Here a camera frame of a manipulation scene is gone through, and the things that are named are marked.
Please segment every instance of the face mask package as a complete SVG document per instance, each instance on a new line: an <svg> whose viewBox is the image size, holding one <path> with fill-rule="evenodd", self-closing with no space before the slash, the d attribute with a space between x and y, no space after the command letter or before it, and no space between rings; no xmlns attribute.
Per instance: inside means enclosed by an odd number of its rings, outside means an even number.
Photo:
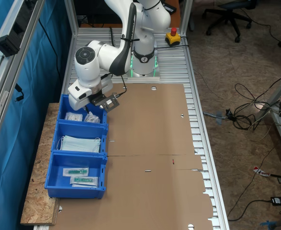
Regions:
<svg viewBox="0 0 281 230"><path fill-rule="evenodd" d="M89 113L86 115L84 121L86 121L86 122L91 122L91 123L100 123L99 117L96 116L96 115L93 115L92 112L89 112Z"/></svg>
<svg viewBox="0 0 281 230"><path fill-rule="evenodd" d="M71 176L70 184L85 184L98 186L98 177L96 176Z"/></svg>
<svg viewBox="0 0 281 230"><path fill-rule="evenodd" d="M64 168L63 176L88 176L89 168Z"/></svg>
<svg viewBox="0 0 281 230"><path fill-rule="evenodd" d="M70 136L62 137L57 143L61 141L60 150L65 151L78 151L78 152L99 152L101 139L81 139L81 138L73 138Z"/></svg>
<svg viewBox="0 0 281 230"><path fill-rule="evenodd" d="M74 114L71 112L66 113L65 120L82 121L83 114Z"/></svg>

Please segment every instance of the cardboard sheet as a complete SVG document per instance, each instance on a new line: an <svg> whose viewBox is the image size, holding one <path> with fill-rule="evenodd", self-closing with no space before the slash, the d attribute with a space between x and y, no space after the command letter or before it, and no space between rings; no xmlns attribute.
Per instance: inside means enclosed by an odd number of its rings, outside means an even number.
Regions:
<svg viewBox="0 0 281 230"><path fill-rule="evenodd" d="M49 229L212 230L202 174L181 167L177 157L186 156L109 157L104 197L60 199L63 210Z"/></svg>
<svg viewBox="0 0 281 230"><path fill-rule="evenodd" d="M108 155L194 155L183 85L126 86L120 105L108 113L108 138L114 140L108 143ZM114 84L111 90L123 91L123 84ZM199 157L193 163L194 168L202 168Z"/></svg>
<svg viewBox="0 0 281 230"><path fill-rule="evenodd" d="M115 84L111 93L123 90ZM119 103L108 113L104 197L60 199L63 210L50 230L212 230L202 174L191 170L202 162L183 85L127 84Z"/></svg>

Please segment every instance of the blue plastic container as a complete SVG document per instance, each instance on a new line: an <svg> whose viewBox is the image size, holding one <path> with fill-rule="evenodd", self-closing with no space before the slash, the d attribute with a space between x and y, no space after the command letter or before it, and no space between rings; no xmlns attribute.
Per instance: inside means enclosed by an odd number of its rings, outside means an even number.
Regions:
<svg viewBox="0 0 281 230"><path fill-rule="evenodd" d="M58 121L67 121L67 122L78 122L81 123L80 121L71 121L71 120L65 120L65 116L67 112L71 113L76 113L76 114L83 114L83 120L82 122L85 124L95 124L95 125L103 125L103 126L108 126L107 124L107 112L104 109L100 109L99 106L94 106L93 104L88 104L87 108L89 111L92 112L92 114L96 115L100 119L100 123L89 123L89 122L84 122L84 119L87 115L87 112L81 108L77 111L73 110L69 104L69 96L66 94L62 94L60 98L60 104L59 104L59 111L57 115L57 120Z"/></svg>
<svg viewBox="0 0 281 230"><path fill-rule="evenodd" d="M107 157L100 155L78 154L70 151L53 151L45 179L45 189L49 197L98 198L106 191L104 185ZM97 188L72 187L70 177L63 176L64 168L89 167L89 176L99 178Z"/></svg>
<svg viewBox="0 0 281 230"><path fill-rule="evenodd" d="M101 154L106 156L106 135L108 132L108 127L101 125L90 125L84 124L82 122L67 122L67 121L57 121L54 131L53 143L51 151L59 150L61 146L61 138L63 136L70 136L73 138L83 138L83 139L101 139L101 145L99 153L96 152L77 152L79 154Z"/></svg>

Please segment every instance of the metal rail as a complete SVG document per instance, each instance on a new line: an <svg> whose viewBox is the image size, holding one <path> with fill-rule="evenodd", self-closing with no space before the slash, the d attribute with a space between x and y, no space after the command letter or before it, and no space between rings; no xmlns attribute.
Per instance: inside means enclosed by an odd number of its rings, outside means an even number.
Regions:
<svg viewBox="0 0 281 230"><path fill-rule="evenodd" d="M165 32L154 33L158 47L167 46L165 42ZM113 29L113 38L115 46L120 45L121 29ZM67 70L67 78L63 85L63 93L67 94L69 85L76 79L77 75L74 67L74 53L88 41L99 40L111 44L111 34L108 28L79 28L76 40L71 43L73 45L73 55L70 56L70 68ZM188 108L193 145L196 155L200 155L203 170L199 170L203 175L205 193L208 194L212 201L214 215L209 220L212 221L214 229L228 230L228 222L225 213L225 207L221 195L212 151L210 148L207 131L202 115L201 104L199 101L198 91L195 84L195 78L192 70L191 58L189 50L185 47L159 49L158 59L160 67L160 80L156 84L183 84L186 95L186 103ZM101 70L101 76L107 73ZM121 77L113 77L113 83L122 83ZM147 80L137 80L137 83L153 83Z"/></svg>

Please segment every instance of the white label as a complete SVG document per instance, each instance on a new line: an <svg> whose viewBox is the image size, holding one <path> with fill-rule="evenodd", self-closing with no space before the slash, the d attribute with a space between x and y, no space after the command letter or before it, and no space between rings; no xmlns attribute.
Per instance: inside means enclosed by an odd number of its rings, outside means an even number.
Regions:
<svg viewBox="0 0 281 230"><path fill-rule="evenodd" d="M5 91L4 94L2 95L2 98L1 98L1 101L0 101L0 116L1 116L1 113L3 111L4 104L5 104L5 101L6 101L6 98L7 98L8 94L9 94L9 92Z"/></svg>
<svg viewBox="0 0 281 230"><path fill-rule="evenodd" d="M265 173L264 171L262 171L260 168L256 166L254 167L253 171L261 176L270 176L270 173Z"/></svg>

